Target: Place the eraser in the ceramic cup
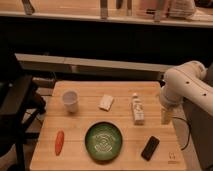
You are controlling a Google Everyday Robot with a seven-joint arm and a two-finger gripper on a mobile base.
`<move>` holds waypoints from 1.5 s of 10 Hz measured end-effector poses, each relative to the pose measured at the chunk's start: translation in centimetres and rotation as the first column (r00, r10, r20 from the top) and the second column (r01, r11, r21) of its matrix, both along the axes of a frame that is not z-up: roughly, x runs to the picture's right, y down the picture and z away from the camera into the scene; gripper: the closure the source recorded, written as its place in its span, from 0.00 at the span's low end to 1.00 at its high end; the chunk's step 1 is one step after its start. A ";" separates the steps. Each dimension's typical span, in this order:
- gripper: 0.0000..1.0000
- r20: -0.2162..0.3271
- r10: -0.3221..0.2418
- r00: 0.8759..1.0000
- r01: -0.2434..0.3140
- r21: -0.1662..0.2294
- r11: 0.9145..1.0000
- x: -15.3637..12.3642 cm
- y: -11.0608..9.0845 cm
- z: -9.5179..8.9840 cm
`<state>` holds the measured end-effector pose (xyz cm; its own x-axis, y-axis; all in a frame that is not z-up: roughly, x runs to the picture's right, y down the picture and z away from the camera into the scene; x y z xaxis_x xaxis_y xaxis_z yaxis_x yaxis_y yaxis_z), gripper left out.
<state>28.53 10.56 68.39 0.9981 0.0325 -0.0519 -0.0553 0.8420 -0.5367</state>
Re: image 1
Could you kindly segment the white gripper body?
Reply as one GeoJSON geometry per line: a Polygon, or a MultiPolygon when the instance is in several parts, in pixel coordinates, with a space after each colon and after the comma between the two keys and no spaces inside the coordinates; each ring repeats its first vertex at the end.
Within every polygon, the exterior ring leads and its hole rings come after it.
{"type": "Polygon", "coordinates": [[[182,103],[183,97],[174,89],[162,87],[160,90],[159,100],[163,107],[174,108],[182,103]]]}

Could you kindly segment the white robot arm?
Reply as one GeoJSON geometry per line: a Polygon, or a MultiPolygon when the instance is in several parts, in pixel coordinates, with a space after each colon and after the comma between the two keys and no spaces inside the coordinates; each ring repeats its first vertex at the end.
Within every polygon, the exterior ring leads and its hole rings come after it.
{"type": "Polygon", "coordinates": [[[165,85],[161,88],[159,101],[162,124],[169,124],[173,109],[186,98],[213,116],[213,87],[203,81],[207,69],[199,61],[189,61],[169,68],[164,73],[165,85]]]}

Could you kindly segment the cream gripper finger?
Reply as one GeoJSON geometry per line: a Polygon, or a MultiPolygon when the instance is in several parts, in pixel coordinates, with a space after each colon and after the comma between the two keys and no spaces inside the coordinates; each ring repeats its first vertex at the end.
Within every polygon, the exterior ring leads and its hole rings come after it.
{"type": "Polygon", "coordinates": [[[161,110],[161,123],[167,125],[172,120],[173,109],[172,108],[163,108],[161,110]]]}

